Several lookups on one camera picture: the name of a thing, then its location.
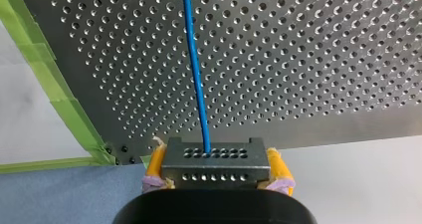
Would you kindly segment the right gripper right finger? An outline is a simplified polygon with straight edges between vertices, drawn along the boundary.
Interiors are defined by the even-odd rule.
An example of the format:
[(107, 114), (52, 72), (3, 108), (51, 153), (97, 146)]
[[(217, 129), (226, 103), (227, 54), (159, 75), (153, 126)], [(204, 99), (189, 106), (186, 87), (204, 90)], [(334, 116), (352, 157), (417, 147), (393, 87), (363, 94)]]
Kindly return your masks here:
[(270, 179), (260, 182), (258, 188), (292, 196), (296, 182), (281, 154), (275, 148), (270, 147), (267, 149), (267, 157), (270, 164)]

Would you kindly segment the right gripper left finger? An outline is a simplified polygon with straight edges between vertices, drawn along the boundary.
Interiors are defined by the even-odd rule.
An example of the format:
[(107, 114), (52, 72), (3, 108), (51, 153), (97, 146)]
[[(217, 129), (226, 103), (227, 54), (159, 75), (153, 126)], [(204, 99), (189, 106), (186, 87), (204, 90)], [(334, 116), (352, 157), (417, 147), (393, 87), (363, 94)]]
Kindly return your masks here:
[(148, 193), (161, 189), (174, 189), (174, 181), (169, 178), (161, 176), (161, 165), (164, 159), (167, 144), (159, 137), (152, 138), (157, 142), (157, 147), (154, 149), (145, 174), (142, 177), (142, 193)]

